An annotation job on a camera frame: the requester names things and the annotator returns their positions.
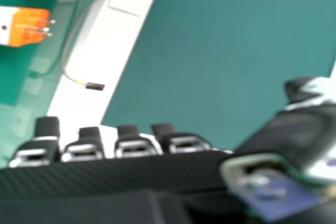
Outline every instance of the orange plug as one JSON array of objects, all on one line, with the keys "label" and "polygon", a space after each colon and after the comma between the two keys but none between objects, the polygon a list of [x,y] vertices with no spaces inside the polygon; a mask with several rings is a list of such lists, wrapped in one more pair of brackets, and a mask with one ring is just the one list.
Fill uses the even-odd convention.
[{"label": "orange plug", "polygon": [[45,9],[0,6],[0,45],[21,47],[50,37],[50,12]]}]

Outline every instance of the robotic hand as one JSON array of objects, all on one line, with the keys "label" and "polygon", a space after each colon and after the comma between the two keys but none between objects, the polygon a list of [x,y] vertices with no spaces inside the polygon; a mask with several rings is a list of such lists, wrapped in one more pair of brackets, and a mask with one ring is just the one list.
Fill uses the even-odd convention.
[{"label": "robotic hand", "polygon": [[336,220],[336,91],[328,78],[285,84],[289,104],[233,154],[203,137],[152,125],[118,127],[106,159],[96,127],[63,153],[58,121],[0,170],[0,215],[22,223],[277,223]]}]

